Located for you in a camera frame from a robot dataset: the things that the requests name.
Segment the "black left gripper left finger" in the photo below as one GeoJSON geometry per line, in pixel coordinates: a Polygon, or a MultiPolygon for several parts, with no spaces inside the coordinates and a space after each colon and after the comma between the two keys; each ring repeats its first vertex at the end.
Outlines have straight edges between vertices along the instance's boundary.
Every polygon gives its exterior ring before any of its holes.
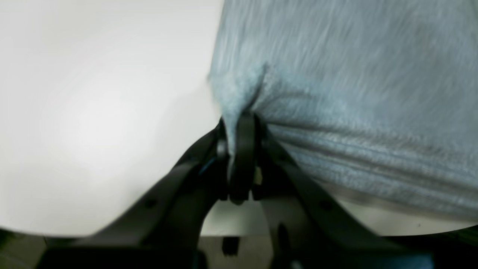
{"type": "Polygon", "coordinates": [[[39,269],[205,269],[198,241],[206,216],[228,197],[222,120],[171,171],[94,235],[48,247],[39,269]]]}

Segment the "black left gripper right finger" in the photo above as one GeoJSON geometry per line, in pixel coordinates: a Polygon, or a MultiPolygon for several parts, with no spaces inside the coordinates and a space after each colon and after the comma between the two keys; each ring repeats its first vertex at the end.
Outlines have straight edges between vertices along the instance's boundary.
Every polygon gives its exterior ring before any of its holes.
{"type": "Polygon", "coordinates": [[[236,127],[229,199],[262,207],[273,244],[272,269],[433,269],[432,254],[380,237],[314,182],[258,116],[236,127]]]}

